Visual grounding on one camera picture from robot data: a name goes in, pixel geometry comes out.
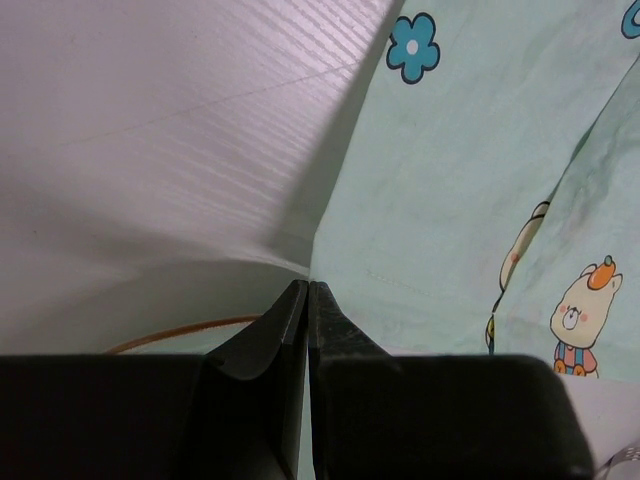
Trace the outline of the green cartoon print placemat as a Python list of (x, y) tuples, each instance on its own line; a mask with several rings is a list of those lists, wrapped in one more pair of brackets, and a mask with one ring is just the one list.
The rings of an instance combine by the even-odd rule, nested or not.
[(631, 1), (176, 1), (174, 63), (213, 102), (122, 133), (150, 229), (213, 280), (156, 270), (113, 345), (327, 282), (386, 346), (485, 350), (489, 311), (639, 54)]

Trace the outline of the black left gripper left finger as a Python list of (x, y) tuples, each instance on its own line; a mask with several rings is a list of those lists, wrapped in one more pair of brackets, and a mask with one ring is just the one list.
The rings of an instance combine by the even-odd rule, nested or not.
[(306, 364), (305, 282), (292, 281), (207, 361), (203, 476), (295, 478)]

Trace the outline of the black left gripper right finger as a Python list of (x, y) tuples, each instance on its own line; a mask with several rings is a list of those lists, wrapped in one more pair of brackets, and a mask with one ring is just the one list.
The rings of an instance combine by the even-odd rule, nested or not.
[(320, 366), (331, 358), (389, 357), (389, 354), (342, 312), (325, 282), (312, 281), (309, 284), (307, 306), (313, 467), (316, 479), (327, 479), (323, 445), (326, 408), (321, 395)]

